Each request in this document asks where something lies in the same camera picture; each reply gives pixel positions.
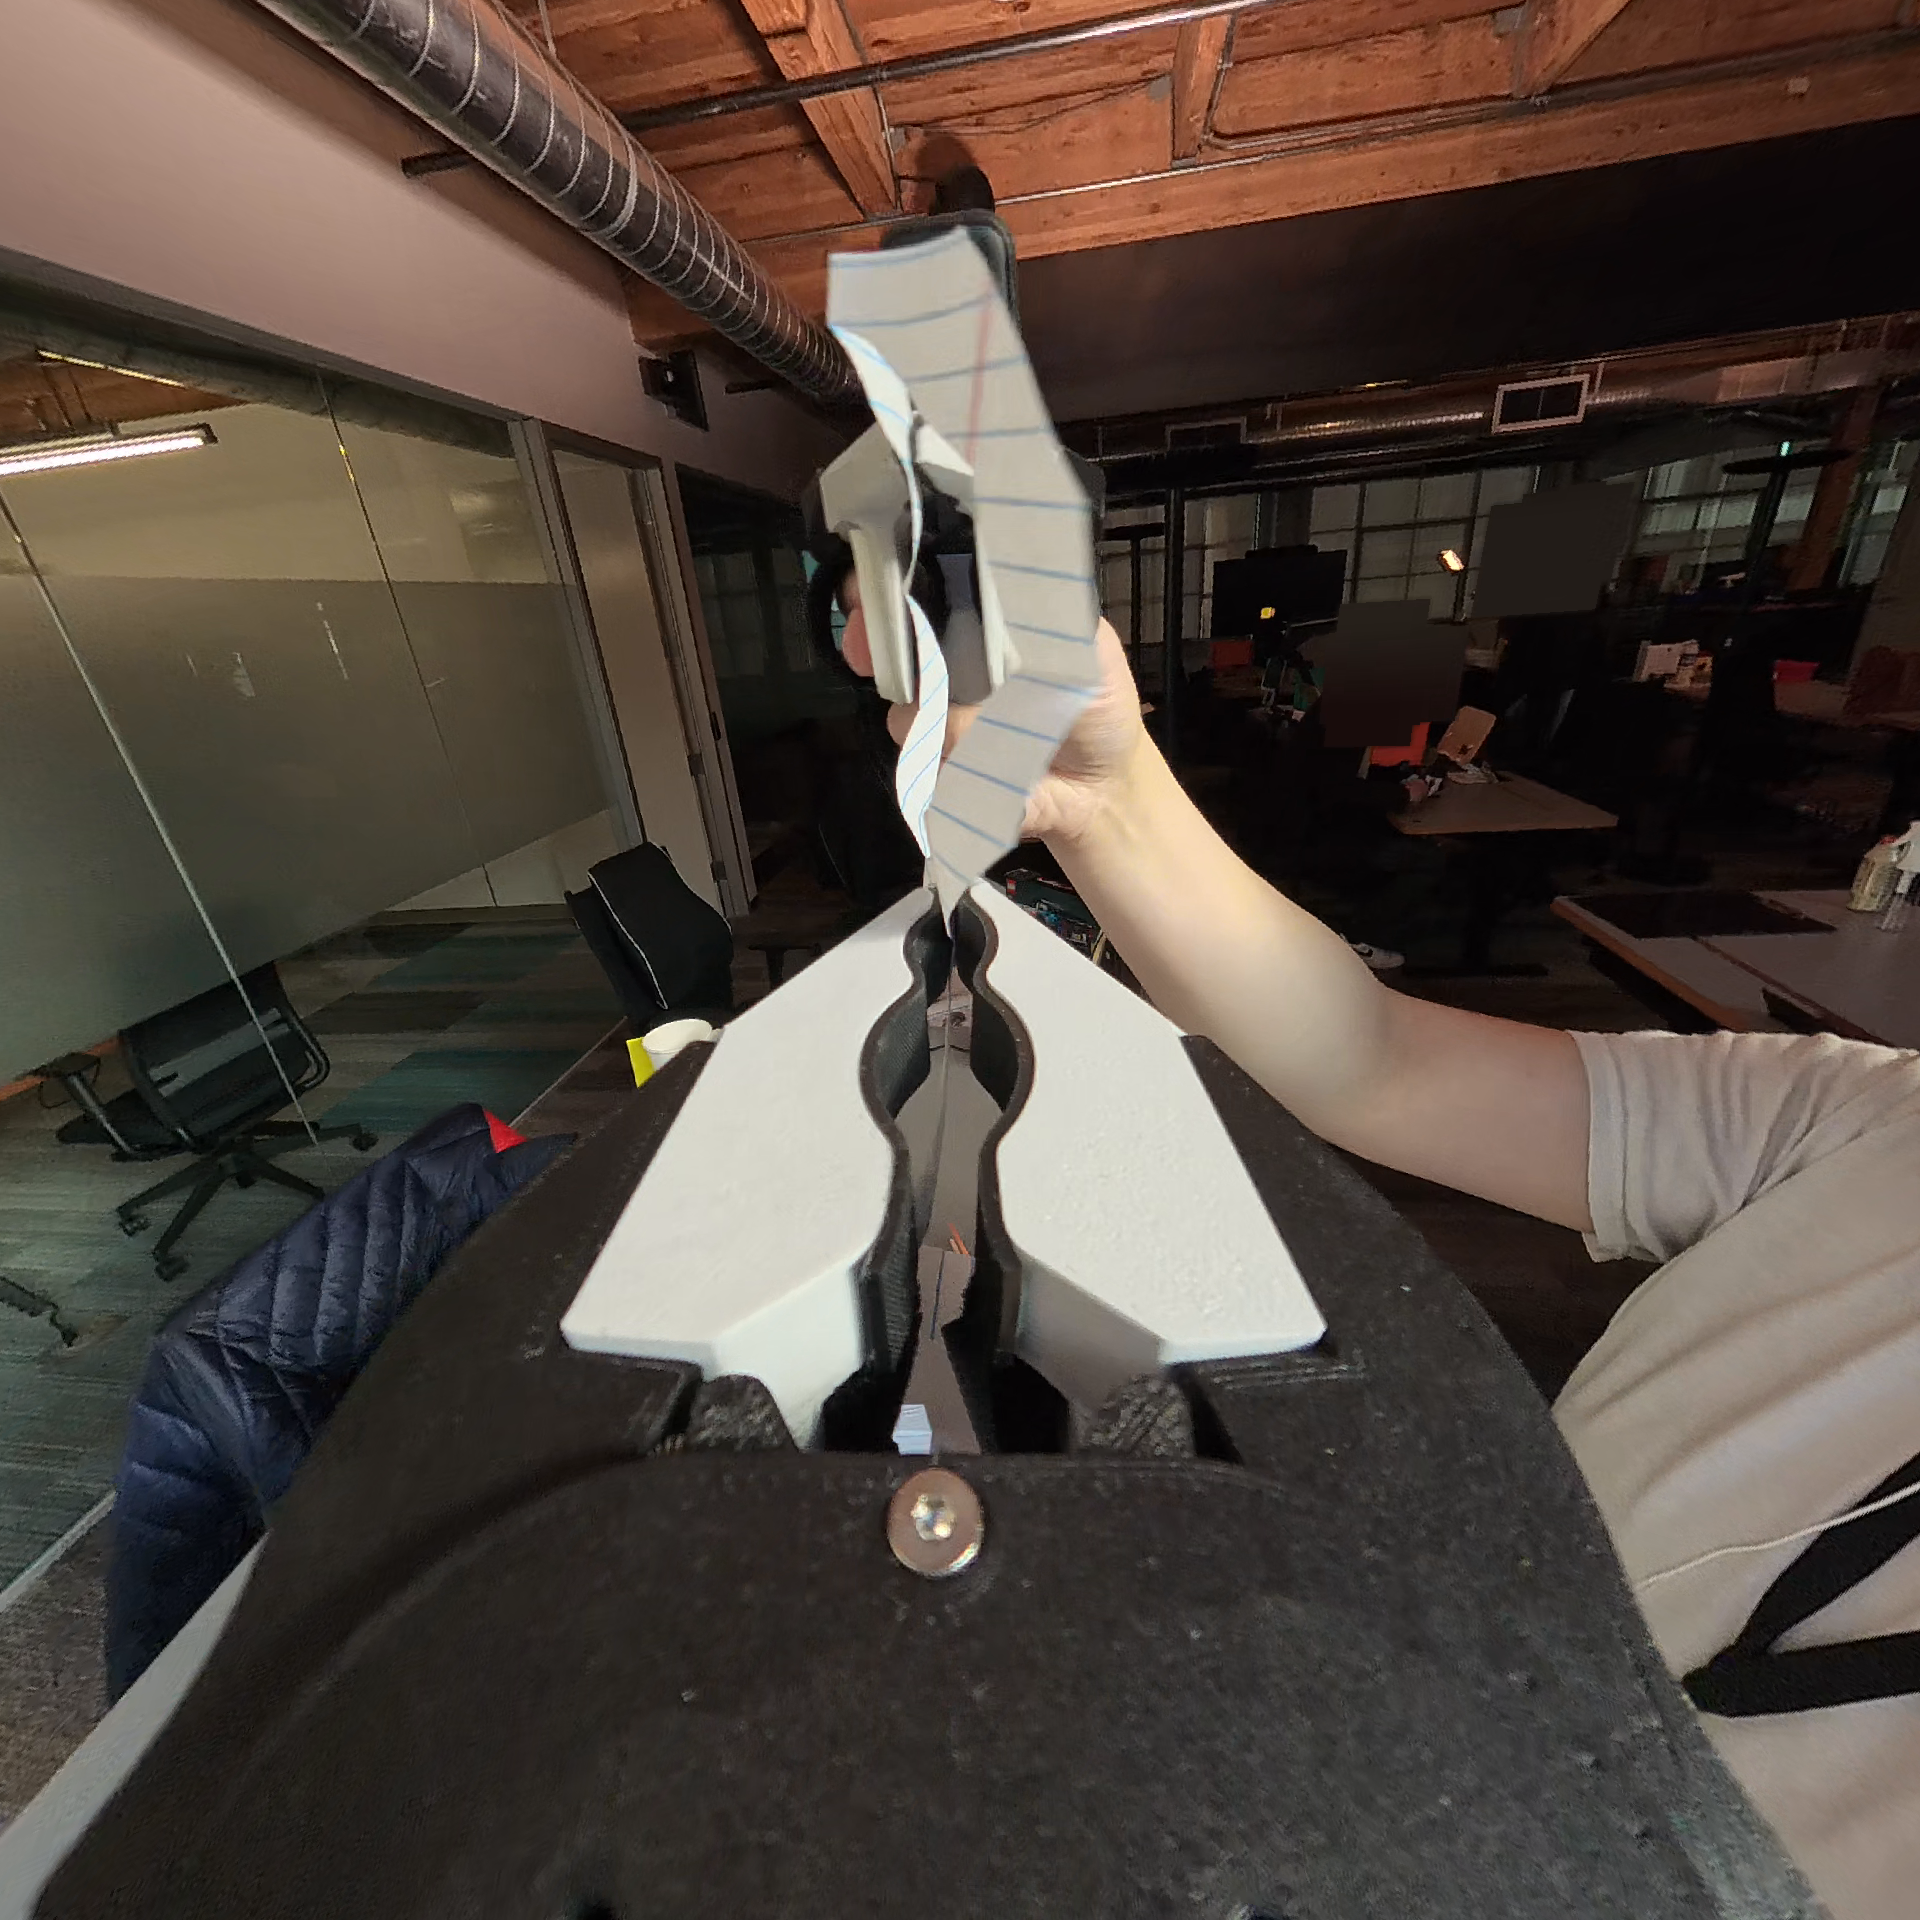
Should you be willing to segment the large paned window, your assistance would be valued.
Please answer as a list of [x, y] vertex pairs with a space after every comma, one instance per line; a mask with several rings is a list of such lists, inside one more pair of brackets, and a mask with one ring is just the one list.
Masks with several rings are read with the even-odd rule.
[[[1659, 463], [1607, 484], [1635, 503], [1632, 536], [1601, 603], [1645, 603], [1666, 596], [1699, 596], [1720, 584], [1737, 587], [1741, 557], [1759, 526], [1769, 479], [1737, 470], [1744, 460], [1769, 453], [1791, 458], [1793, 440], [1776, 448], [1709, 450]], [[1826, 468], [1793, 468], [1766, 533], [1761, 587], [1787, 587], [1791, 557], [1814, 530]], [[1475, 592], [1497, 510], [1521, 503], [1553, 484], [1541, 463], [1458, 468], [1406, 477], [1373, 477], [1311, 490], [1277, 490], [1239, 495], [1203, 495], [1184, 507], [1179, 564], [1182, 629], [1189, 640], [1241, 643], [1282, 622], [1314, 622], [1333, 613], [1297, 613], [1269, 584], [1262, 599], [1234, 572], [1257, 550], [1306, 543], [1343, 563], [1339, 603], [1425, 602], [1427, 616], [1475, 614]], [[1879, 575], [1887, 515], [1897, 516], [1904, 479], [1894, 474], [1890, 493], [1862, 467], [1847, 493], [1821, 563], [1816, 584], [1855, 587]], [[1107, 533], [1097, 557], [1102, 603], [1121, 638], [1139, 616], [1143, 640], [1161, 638], [1163, 535], [1130, 540]]]

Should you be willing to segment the person's right forearm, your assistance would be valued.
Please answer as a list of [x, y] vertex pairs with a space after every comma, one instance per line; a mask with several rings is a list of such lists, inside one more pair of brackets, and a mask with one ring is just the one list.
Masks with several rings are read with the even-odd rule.
[[1592, 1230], [1591, 1090], [1569, 1034], [1386, 988], [1230, 850], [1149, 739], [1086, 832], [1043, 845], [1151, 1004], [1319, 1138]]

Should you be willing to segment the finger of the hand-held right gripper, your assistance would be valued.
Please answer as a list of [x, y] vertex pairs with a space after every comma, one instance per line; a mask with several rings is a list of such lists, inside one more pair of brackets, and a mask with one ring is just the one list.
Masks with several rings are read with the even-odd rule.
[[943, 659], [951, 704], [984, 704], [1016, 668], [998, 590], [970, 547], [943, 550]]
[[910, 592], [919, 560], [920, 506], [882, 427], [869, 427], [819, 475], [822, 528], [846, 550], [837, 582], [854, 580], [863, 640], [854, 672], [886, 704], [920, 701], [919, 613]]

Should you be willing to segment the person's right hand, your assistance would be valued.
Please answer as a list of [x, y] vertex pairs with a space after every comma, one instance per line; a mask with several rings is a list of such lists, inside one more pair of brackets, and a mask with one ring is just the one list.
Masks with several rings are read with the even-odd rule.
[[[858, 587], [851, 570], [833, 590], [846, 616], [840, 659], [858, 678], [873, 678], [873, 650]], [[1022, 842], [1073, 842], [1086, 832], [1113, 791], [1128, 778], [1128, 766], [1144, 742], [1144, 719], [1136, 678], [1113, 624], [1102, 616], [1094, 630], [1099, 693], [1078, 712], [1062, 746], [1050, 756], [1047, 778], [1024, 802]], [[951, 706], [945, 719], [943, 758], [970, 731], [977, 709]], [[896, 758], [905, 756], [905, 739], [919, 717], [913, 704], [886, 704], [885, 728], [896, 742]]]

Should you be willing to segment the lined paper piece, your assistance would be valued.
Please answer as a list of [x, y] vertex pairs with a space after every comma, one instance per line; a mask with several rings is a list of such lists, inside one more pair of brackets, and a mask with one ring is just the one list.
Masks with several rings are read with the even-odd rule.
[[[1099, 693], [1094, 515], [1018, 328], [961, 232], [831, 255], [826, 326], [919, 493], [919, 557], [931, 503], [959, 510], [1016, 652], [984, 704], [951, 704], [943, 645], [913, 602], [923, 682], [896, 762], [896, 800], [951, 920], [1015, 845], [1025, 798]], [[977, 712], [943, 758], [951, 706]]]

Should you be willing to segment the navy puffer jacket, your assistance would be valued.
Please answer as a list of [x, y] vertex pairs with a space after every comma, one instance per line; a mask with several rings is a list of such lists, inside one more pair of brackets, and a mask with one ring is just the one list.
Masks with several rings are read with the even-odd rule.
[[221, 1587], [443, 1261], [575, 1135], [477, 1104], [432, 1117], [205, 1284], [153, 1334], [111, 1479], [114, 1704]]

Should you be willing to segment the spiral metal duct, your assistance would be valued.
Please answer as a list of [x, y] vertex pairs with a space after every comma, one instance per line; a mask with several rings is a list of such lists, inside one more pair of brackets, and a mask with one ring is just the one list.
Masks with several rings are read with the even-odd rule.
[[266, 2], [286, 27], [767, 373], [851, 403], [840, 342], [513, 18], [482, 2]]

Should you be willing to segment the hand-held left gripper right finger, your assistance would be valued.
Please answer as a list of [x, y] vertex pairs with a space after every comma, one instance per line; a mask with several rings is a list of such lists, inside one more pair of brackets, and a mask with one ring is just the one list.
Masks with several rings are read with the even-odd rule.
[[1182, 1028], [984, 883], [965, 898], [977, 1150], [965, 1406], [987, 1452], [1064, 1447], [1138, 1379], [1327, 1333]]

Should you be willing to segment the black office chair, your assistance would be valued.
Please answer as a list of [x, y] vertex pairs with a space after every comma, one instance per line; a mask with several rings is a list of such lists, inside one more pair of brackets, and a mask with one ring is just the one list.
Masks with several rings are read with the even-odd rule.
[[665, 847], [640, 843], [592, 863], [563, 903], [635, 1038], [673, 1019], [733, 1018], [730, 925]]
[[150, 1202], [184, 1192], [150, 1251], [157, 1280], [182, 1275], [184, 1255], [178, 1243], [229, 1184], [273, 1184], [317, 1202], [323, 1191], [286, 1171], [278, 1164], [283, 1151], [298, 1142], [346, 1140], [359, 1151], [376, 1146], [376, 1135], [359, 1120], [280, 1120], [283, 1108], [328, 1079], [328, 1055], [294, 1007], [273, 962], [122, 1028], [115, 1054], [130, 1084], [110, 1100], [97, 1095], [103, 1062], [91, 1051], [55, 1055], [30, 1077], [58, 1084], [79, 1108], [56, 1131], [61, 1142], [106, 1146], [121, 1164], [187, 1158], [182, 1171], [114, 1208], [121, 1234], [135, 1237], [150, 1226]]

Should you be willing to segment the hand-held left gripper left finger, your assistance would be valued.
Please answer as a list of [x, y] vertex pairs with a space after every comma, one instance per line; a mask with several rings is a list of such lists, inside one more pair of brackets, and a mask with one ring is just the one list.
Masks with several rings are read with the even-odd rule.
[[898, 1115], [951, 968], [919, 888], [715, 1042], [562, 1315], [575, 1354], [757, 1380], [805, 1450], [894, 1452], [923, 1204]]

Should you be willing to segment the wooden work table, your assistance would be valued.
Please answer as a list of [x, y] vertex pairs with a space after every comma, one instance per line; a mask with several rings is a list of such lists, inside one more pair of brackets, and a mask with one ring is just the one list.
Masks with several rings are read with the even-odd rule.
[[1521, 774], [1491, 781], [1445, 779], [1431, 794], [1403, 800], [1389, 816], [1401, 836], [1467, 836], [1514, 832], [1609, 832], [1614, 812], [1576, 800]]

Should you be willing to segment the grey work table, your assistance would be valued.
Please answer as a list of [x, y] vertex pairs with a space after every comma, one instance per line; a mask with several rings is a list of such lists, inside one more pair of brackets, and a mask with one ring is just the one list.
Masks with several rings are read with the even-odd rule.
[[1559, 896], [1591, 965], [1680, 1034], [1832, 1034], [1918, 1046], [1914, 919], [1842, 892], [1638, 886]]

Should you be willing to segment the long ceiling light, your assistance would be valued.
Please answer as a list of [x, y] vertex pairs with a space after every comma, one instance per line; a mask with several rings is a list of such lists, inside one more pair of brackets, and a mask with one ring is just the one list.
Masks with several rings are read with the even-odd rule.
[[217, 437], [209, 422], [18, 440], [2, 445], [2, 477], [127, 463], [213, 445], [217, 445]]

